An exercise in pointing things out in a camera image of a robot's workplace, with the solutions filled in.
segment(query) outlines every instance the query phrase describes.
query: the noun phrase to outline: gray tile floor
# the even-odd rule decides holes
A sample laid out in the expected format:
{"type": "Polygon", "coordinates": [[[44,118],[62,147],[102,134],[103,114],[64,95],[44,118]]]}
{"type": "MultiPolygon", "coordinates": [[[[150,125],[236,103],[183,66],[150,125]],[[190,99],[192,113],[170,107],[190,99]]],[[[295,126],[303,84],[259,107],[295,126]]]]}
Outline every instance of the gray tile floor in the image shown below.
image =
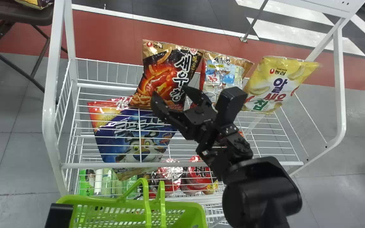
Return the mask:
{"type": "MultiPolygon", "coordinates": [[[[29,72],[29,62],[36,61],[34,56],[4,56],[29,72]]],[[[42,83],[45,69],[46,60],[36,75],[42,83]]],[[[333,138],[334,89],[303,85],[298,91],[324,137],[333,138]]],[[[348,131],[343,142],[294,178],[303,208],[288,218],[293,228],[365,228],[365,91],[346,90],[346,102],[348,131]]],[[[289,105],[286,111],[297,118],[289,105]]],[[[50,203],[59,198],[42,138],[41,109],[42,93],[0,62],[0,228],[43,227],[50,203]]],[[[295,123],[309,130],[302,121],[295,123]]],[[[310,136],[301,137],[307,141],[310,136]]],[[[313,143],[321,146],[312,137],[305,144],[313,143]]]]}

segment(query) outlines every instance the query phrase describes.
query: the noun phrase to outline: blue cereal box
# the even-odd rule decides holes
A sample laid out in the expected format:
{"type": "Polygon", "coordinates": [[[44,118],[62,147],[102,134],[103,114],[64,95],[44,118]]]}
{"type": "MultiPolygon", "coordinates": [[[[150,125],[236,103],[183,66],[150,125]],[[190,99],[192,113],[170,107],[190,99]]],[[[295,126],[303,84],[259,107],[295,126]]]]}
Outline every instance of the blue cereal box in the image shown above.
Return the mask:
{"type": "MultiPolygon", "coordinates": [[[[98,150],[104,162],[159,162],[177,129],[149,110],[129,108],[132,97],[87,103],[98,150]]],[[[153,168],[114,168],[119,180],[153,168]]]]}

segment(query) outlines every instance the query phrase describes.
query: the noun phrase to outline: metal pole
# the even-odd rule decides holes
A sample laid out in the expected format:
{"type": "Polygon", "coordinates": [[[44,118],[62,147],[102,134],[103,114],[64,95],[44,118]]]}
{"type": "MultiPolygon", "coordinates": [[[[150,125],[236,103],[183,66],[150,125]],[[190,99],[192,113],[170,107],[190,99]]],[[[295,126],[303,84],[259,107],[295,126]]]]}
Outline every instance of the metal pole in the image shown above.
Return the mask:
{"type": "Polygon", "coordinates": [[[247,30],[246,34],[239,38],[241,42],[247,43],[247,37],[249,36],[250,30],[252,30],[253,26],[256,24],[256,21],[259,19],[261,12],[263,11],[264,7],[266,6],[268,0],[264,0],[263,4],[261,5],[257,16],[253,19],[252,24],[250,25],[249,29],[247,30]]]}

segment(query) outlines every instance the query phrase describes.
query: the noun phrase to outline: yellow snack bag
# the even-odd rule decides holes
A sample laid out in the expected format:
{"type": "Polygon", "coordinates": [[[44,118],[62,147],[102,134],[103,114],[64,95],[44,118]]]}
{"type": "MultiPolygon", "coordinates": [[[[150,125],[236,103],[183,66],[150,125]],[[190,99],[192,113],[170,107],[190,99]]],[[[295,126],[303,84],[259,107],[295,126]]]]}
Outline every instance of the yellow snack bag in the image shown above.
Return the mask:
{"type": "Polygon", "coordinates": [[[247,99],[242,110],[273,112],[319,66],[317,62],[265,56],[243,88],[247,99]]]}

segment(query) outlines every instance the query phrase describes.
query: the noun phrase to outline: white wire shelf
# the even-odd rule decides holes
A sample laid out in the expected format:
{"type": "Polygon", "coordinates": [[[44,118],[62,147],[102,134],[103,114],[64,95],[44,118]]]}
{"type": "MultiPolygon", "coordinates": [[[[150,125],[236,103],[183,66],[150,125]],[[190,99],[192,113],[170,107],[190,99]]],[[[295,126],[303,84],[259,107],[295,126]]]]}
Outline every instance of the white wire shelf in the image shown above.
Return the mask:
{"type": "MultiPolygon", "coordinates": [[[[92,101],[107,101],[110,99],[125,97],[133,95],[136,91],[137,84],[142,75],[142,66],[128,65],[114,62],[105,62],[97,60],[88,60],[76,58],[75,62],[68,62],[67,70],[64,76],[62,88],[60,90],[59,102],[56,106],[55,113],[55,131],[57,139],[62,138],[63,132],[70,132],[66,157],[61,163],[65,185],[67,191],[72,194],[79,194],[83,189],[81,183],[86,180],[80,170],[85,169],[101,169],[101,168],[153,168],[157,167],[189,167],[189,166],[206,166],[204,162],[196,162],[193,164],[190,159],[196,155],[195,149],[197,143],[194,141],[187,141],[178,131],[168,131],[175,133],[171,138],[168,146],[162,146],[164,153],[151,153],[152,155],[162,155],[159,162],[133,162],[133,163],[106,163],[103,162],[102,155],[99,152],[96,138],[94,135],[94,128],[88,111],[87,103],[92,101]],[[70,68],[74,64],[77,66],[77,83],[71,80],[70,68]],[[65,124],[65,116],[71,114],[72,118],[71,128],[69,124],[65,124]],[[174,159],[175,162],[164,162],[167,159],[174,159]]],[[[190,86],[199,87],[199,74],[196,73],[191,80],[190,86]]],[[[310,117],[299,99],[295,99],[300,103],[298,110],[304,110],[306,116],[310,117]]],[[[185,108],[189,108],[191,101],[187,99],[185,108]]],[[[138,120],[142,118],[156,118],[140,116],[137,112],[138,120]]],[[[276,110],[274,113],[266,114],[259,112],[241,111],[235,119],[235,125],[239,128],[243,137],[250,144],[254,157],[274,156],[284,166],[286,170],[291,170],[294,167],[302,167],[310,155],[305,150],[301,138],[308,138],[309,133],[302,132],[300,137],[294,130],[294,121],[290,121],[284,109],[276,110]]],[[[105,121],[106,123],[118,124],[120,121],[105,121]]],[[[157,125],[167,126],[168,124],[158,122],[157,125]]],[[[100,128],[100,131],[108,131],[106,128],[100,128]]],[[[98,136],[102,138],[115,138],[115,136],[98,136]]],[[[139,137],[124,136],[125,139],[139,139],[139,137]]],[[[125,145],[103,144],[100,146],[116,147],[125,145]]],[[[181,187],[184,185],[191,185],[194,187],[195,183],[187,183],[184,181],[188,179],[187,176],[182,175],[182,183],[174,186],[175,179],[172,179],[166,184],[170,187],[172,192],[167,193],[166,200],[168,201],[184,201],[197,202],[204,207],[207,214],[207,223],[209,227],[217,224],[225,224],[223,210],[222,210],[222,193],[225,186],[222,182],[218,183],[218,188],[212,194],[205,194],[203,190],[191,190],[190,195],[184,193],[181,187]]],[[[94,192],[100,192],[99,195],[103,197],[117,197],[120,195],[117,188],[120,186],[104,186],[103,183],[97,181],[94,186],[94,192]]]]}
{"type": "MultiPolygon", "coordinates": [[[[58,130],[58,138],[61,136],[64,125],[63,117],[68,110],[68,100],[73,86],[73,82],[68,79],[68,69],[70,64],[71,62],[69,62],[67,67],[61,92],[62,98],[60,99],[57,108],[56,128],[58,130]]],[[[65,179],[69,191],[77,193],[80,181],[78,177],[80,169],[192,166],[190,159],[192,156],[196,155],[195,149],[197,147],[197,143],[185,140],[178,131],[170,131],[175,133],[175,135],[171,138],[168,146],[163,146],[165,149],[164,154],[153,153],[153,155],[162,155],[160,162],[103,162],[101,155],[111,154],[101,154],[99,152],[95,140],[96,136],[94,135],[94,128],[92,126],[93,120],[90,118],[87,103],[92,101],[107,101],[112,98],[133,95],[142,75],[142,66],[81,58],[77,58],[75,64],[78,69],[77,93],[75,99],[73,99],[75,102],[75,111],[73,112],[71,134],[68,142],[65,162],[61,164],[62,169],[65,170],[65,179]],[[170,158],[174,159],[176,162],[162,162],[170,158]]],[[[198,84],[199,74],[196,73],[190,85],[198,88],[198,84]]],[[[190,104],[191,101],[187,99],[185,108],[188,108],[190,104]]],[[[147,116],[141,117],[139,114],[137,117],[139,120],[141,120],[141,118],[156,118],[147,116]]],[[[119,121],[106,122],[116,124],[120,123],[119,121]]],[[[234,123],[241,131],[245,140],[250,144],[254,157],[274,156],[283,166],[287,167],[287,169],[292,166],[302,166],[304,164],[304,161],[301,160],[300,157],[307,156],[307,152],[283,109],[279,109],[271,114],[241,111],[237,115],[234,123]],[[298,149],[294,148],[294,139],[296,139],[298,145],[301,145],[298,149]]],[[[129,140],[133,138],[139,139],[139,137],[129,136],[124,138],[129,140]]],[[[124,145],[103,144],[100,146],[115,147],[124,145]]],[[[206,166],[204,162],[197,162],[195,165],[206,166]]],[[[219,190],[217,190],[214,195],[222,193],[223,188],[223,183],[220,183],[219,190]]],[[[197,195],[202,196],[203,194],[199,191],[197,195]]],[[[187,200],[187,198],[192,197],[196,196],[187,196],[183,192],[177,191],[170,196],[169,200],[187,200]]],[[[203,197],[207,199],[217,199],[220,201],[220,196],[215,197],[204,195],[203,197]]]]}

